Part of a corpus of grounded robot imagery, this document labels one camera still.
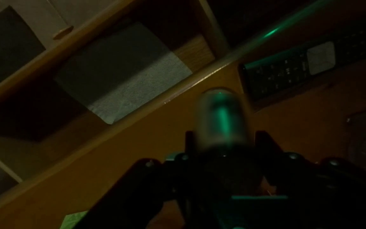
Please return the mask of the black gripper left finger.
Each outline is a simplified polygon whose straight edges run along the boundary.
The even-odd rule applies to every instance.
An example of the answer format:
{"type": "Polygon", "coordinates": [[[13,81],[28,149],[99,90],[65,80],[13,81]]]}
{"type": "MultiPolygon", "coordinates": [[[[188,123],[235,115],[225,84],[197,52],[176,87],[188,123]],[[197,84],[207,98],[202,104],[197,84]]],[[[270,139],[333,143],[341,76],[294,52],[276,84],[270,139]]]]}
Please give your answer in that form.
{"type": "Polygon", "coordinates": [[[196,158],[195,131],[186,134],[185,151],[164,163],[153,158],[138,160],[83,218],[83,229],[145,229],[168,201],[178,204],[188,225],[192,201],[183,187],[183,172],[196,158]]]}

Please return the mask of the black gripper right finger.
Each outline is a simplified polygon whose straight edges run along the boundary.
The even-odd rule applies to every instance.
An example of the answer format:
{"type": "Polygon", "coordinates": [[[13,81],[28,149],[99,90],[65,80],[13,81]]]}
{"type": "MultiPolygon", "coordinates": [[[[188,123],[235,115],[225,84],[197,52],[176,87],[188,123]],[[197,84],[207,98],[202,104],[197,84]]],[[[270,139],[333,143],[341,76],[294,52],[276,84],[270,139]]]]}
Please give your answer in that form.
{"type": "Polygon", "coordinates": [[[294,204],[303,229],[366,229],[366,169],[329,157],[315,164],[256,132],[256,160],[271,186],[294,204]]]}

